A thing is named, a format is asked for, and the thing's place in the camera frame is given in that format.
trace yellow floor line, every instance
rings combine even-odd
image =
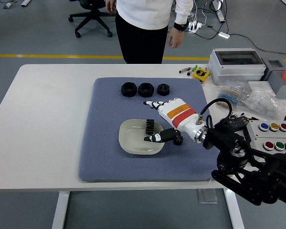
[[[123,59],[123,56],[107,55],[43,55],[43,54],[0,54],[0,58],[70,58],[70,59]],[[208,61],[209,57],[164,56],[170,61]]]

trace robotic finger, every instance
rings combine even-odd
[[[181,137],[181,134],[179,130],[175,128],[170,128],[170,129],[163,130],[160,133],[155,134],[153,136],[147,136],[144,138],[144,141],[162,143],[162,142],[173,141],[180,137]]]

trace blue mat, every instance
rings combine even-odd
[[[121,93],[125,82],[151,83],[155,92],[151,98],[138,94],[128,98]],[[159,84],[170,86],[170,94],[158,95]],[[95,81],[89,114],[85,127],[79,165],[83,181],[136,181],[136,180],[207,180],[216,169],[217,149],[206,150],[182,133],[184,141],[176,146],[165,143],[154,155],[132,155],[124,151],[118,141],[119,127],[128,119],[154,119],[164,129],[171,126],[155,109],[144,101],[183,99],[198,113],[207,104],[201,83],[194,79],[175,78],[99,78]]]

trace black pants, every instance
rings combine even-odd
[[[115,17],[119,45],[126,63],[162,63],[168,26],[144,30]]]

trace black gear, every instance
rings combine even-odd
[[[183,142],[183,137],[180,136],[180,137],[176,137],[174,140],[173,140],[173,143],[176,145],[176,146],[180,146]]]
[[[145,134],[152,136],[154,131],[154,119],[146,120],[146,131]]]

